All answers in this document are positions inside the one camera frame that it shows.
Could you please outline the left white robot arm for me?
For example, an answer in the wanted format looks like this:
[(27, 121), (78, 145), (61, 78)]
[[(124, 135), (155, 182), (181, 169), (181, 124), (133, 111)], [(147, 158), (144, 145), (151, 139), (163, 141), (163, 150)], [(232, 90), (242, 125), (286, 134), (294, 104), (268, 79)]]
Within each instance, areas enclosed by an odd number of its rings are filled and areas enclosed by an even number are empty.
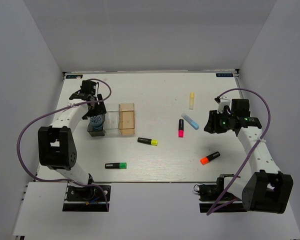
[(83, 80), (80, 89), (71, 94), (67, 108), (50, 126), (38, 130), (39, 162), (60, 173), (71, 185), (78, 185), (78, 193), (89, 200), (95, 196), (93, 177), (77, 163), (78, 153), (73, 132), (81, 120), (89, 119), (88, 132), (104, 136), (107, 113), (105, 98), (99, 93), (100, 80)]

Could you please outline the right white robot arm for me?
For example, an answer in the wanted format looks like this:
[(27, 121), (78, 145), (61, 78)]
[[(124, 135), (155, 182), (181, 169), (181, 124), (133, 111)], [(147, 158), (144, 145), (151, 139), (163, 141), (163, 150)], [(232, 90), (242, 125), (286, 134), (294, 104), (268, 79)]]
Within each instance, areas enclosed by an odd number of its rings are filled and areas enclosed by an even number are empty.
[(275, 164), (265, 140), (262, 125), (252, 117), (247, 99), (216, 97), (216, 110), (209, 112), (204, 131), (221, 134), (233, 131), (248, 157), (251, 177), (221, 174), (215, 185), (199, 187), (203, 201), (239, 199), (245, 211), (283, 214), (293, 187), (291, 175), (284, 174)]

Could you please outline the green black highlighter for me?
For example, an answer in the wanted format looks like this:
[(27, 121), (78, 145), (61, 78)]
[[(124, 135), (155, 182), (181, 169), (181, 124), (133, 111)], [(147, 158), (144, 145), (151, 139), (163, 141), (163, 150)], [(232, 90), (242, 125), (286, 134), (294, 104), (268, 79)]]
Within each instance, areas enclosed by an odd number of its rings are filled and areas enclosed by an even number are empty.
[(106, 163), (105, 169), (126, 169), (126, 162), (114, 162), (114, 163)]

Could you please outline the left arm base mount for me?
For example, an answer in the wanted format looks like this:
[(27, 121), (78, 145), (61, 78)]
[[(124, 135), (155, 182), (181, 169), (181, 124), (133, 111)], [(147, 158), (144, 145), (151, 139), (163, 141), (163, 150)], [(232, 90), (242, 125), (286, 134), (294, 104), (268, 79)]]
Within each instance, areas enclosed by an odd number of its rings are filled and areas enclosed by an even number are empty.
[(108, 204), (111, 198), (111, 185), (101, 185), (103, 193), (98, 188), (87, 189), (68, 185), (62, 211), (63, 212), (107, 212), (105, 197)]

